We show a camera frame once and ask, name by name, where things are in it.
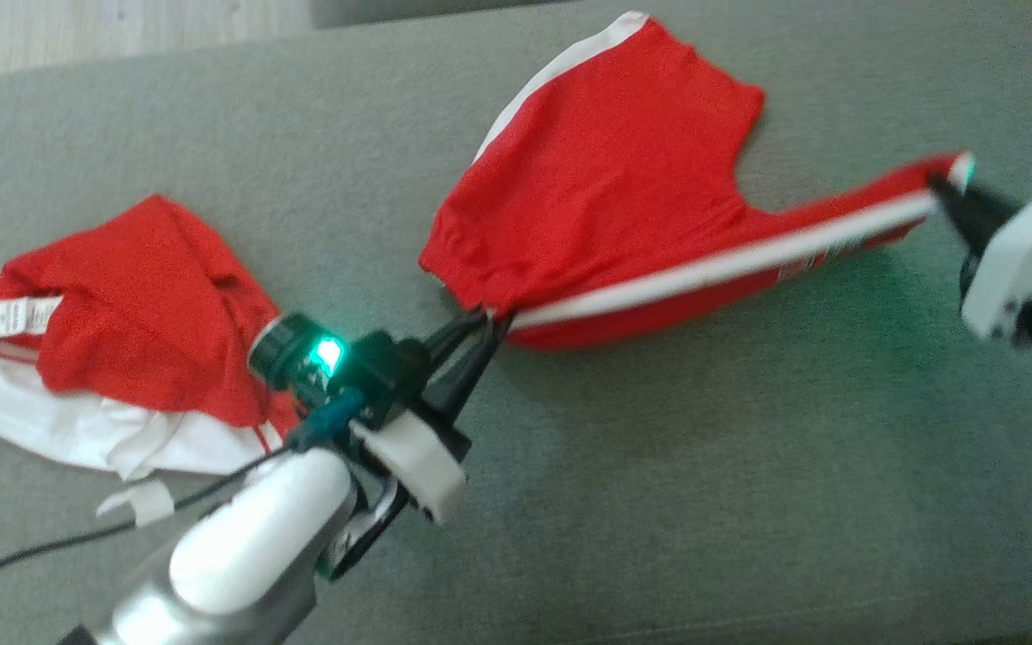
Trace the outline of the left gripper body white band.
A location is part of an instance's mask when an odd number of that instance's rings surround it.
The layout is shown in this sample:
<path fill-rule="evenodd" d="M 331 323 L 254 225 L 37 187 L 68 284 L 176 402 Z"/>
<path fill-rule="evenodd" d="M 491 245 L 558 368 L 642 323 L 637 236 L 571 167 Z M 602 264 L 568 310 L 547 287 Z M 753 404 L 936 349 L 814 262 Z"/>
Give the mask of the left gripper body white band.
<path fill-rule="evenodd" d="M 365 404 L 349 432 L 378 467 L 396 478 L 434 524 L 456 517 L 467 477 L 445 437 L 453 436 L 433 409 L 423 411 L 422 393 L 437 368 L 423 341 L 396 341 L 373 331 L 349 347 L 348 385 Z"/>

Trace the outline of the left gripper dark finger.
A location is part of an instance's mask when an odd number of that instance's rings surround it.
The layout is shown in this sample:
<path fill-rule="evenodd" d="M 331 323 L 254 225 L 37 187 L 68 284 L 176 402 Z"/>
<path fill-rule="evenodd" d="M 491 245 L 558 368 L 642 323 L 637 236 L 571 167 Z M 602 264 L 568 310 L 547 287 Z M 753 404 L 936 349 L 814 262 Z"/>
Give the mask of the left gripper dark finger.
<path fill-rule="evenodd" d="M 437 368 L 438 375 L 431 381 L 431 408 L 446 422 L 454 422 L 464 409 L 511 329 L 512 319 L 511 315 L 490 315 L 490 322 L 466 338 L 453 356 Z"/>
<path fill-rule="evenodd" d="M 434 333 L 426 336 L 423 347 L 426 349 L 432 368 L 442 367 L 470 336 L 482 330 L 490 323 L 490 314 L 480 307 L 462 312 L 450 322 L 439 327 Z"/>

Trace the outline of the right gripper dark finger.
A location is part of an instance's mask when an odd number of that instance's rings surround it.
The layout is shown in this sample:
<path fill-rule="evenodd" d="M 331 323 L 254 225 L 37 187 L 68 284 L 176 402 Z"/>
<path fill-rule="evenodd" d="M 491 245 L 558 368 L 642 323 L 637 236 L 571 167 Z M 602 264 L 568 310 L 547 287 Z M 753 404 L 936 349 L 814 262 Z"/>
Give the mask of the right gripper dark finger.
<path fill-rule="evenodd" d="M 938 197 L 937 201 L 967 247 L 963 269 L 975 269 L 987 245 L 1006 223 L 1006 200 L 1002 197 Z"/>
<path fill-rule="evenodd" d="M 959 188 L 945 175 L 932 175 L 928 186 L 943 212 L 957 223 L 1004 225 L 1021 209 L 1021 203 L 983 185 Z"/>

